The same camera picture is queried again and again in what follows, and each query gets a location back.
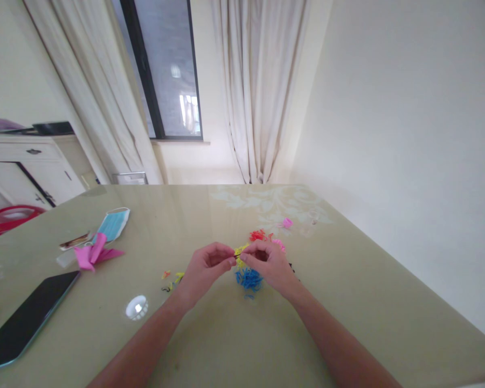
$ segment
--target phone screen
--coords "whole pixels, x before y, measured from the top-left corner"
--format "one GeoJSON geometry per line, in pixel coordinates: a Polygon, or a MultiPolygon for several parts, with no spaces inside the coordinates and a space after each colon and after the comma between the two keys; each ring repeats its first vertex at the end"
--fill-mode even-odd
{"type": "Polygon", "coordinates": [[[0,366],[18,358],[41,329],[80,272],[45,279],[0,328],[0,366]]]}

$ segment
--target white cabinet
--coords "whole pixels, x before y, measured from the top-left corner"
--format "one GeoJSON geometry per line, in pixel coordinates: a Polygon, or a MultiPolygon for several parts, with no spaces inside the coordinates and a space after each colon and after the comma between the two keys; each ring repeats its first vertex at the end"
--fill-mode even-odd
{"type": "Polygon", "coordinates": [[[44,209],[89,189],[92,167],[75,135],[0,135],[0,194],[44,209]]]}
{"type": "Polygon", "coordinates": [[[22,165],[56,206],[82,193],[62,163],[23,162],[22,165]]]}
{"type": "Polygon", "coordinates": [[[13,205],[52,206],[16,163],[0,162],[0,194],[13,205]]]}

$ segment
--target red basket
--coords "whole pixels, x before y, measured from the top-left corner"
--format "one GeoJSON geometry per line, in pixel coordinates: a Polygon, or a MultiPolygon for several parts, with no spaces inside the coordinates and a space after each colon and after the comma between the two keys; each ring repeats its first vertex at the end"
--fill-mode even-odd
{"type": "Polygon", "coordinates": [[[0,235],[39,216],[45,210],[35,206],[19,205],[0,210],[0,235]]]}

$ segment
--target face mask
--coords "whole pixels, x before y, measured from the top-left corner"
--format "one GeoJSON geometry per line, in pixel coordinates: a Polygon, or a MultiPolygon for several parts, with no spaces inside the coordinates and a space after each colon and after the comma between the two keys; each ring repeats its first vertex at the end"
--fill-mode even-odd
{"type": "MultiPolygon", "coordinates": [[[[129,218],[130,209],[127,207],[120,207],[118,209],[110,210],[106,213],[106,217],[102,221],[101,226],[97,233],[104,233],[106,235],[106,242],[115,240],[124,229],[126,222],[129,218]],[[117,212],[119,209],[126,209],[121,212],[117,212]]],[[[97,240],[97,236],[93,238],[93,243],[97,240]]]]}

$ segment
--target glass tabletop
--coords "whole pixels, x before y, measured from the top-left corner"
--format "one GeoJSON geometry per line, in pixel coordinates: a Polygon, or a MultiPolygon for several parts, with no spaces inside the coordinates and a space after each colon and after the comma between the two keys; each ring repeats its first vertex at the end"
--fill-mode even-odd
{"type": "MultiPolygon", "coordinates": [[[[192,252],[234,248],[264,229],[296,275],[405,387],[485,380],[485,335],[327,202],[301,185],[100,186],[0,236],[0,327],[47,277],[79,269],[59,244],[131,210],[108,247],[123,256],[84,271],[0,387],[82,387],[169,293],[192,252]],[[290,229],[279,227],[285,217],[290,229]],[[162,280],[164,271],[171,271],[162,280]]],[[[332,386],[294,309],[264,282],[254,299],[223,275],[176,330],[151,386],[332,386]]]]}

